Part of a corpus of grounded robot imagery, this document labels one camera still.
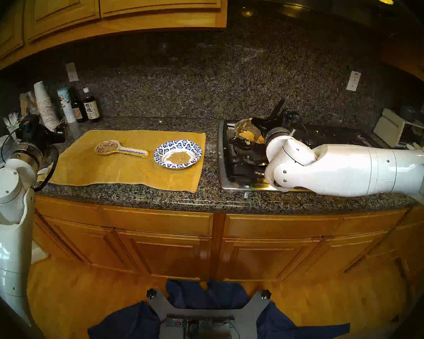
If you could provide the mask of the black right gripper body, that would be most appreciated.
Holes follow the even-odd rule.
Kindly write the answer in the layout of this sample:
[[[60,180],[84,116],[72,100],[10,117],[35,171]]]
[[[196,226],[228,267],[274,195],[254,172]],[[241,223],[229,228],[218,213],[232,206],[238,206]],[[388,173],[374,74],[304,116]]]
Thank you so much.
[[[268,133],[278,127],[289,130],[297,125],[301,125],[301,115],[296,111],[282,111],[274,118],[256,118],[256,128],[261,133]]]

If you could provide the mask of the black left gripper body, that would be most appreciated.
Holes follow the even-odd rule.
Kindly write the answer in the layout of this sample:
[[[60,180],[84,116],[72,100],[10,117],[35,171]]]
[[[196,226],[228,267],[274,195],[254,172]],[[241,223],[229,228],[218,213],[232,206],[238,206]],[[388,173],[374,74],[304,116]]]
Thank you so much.
[[[36,114],[24,116],[19,123],[19,139],[36,148],[48,148],[55,144],[55,133],[39,122],[39,116]]]

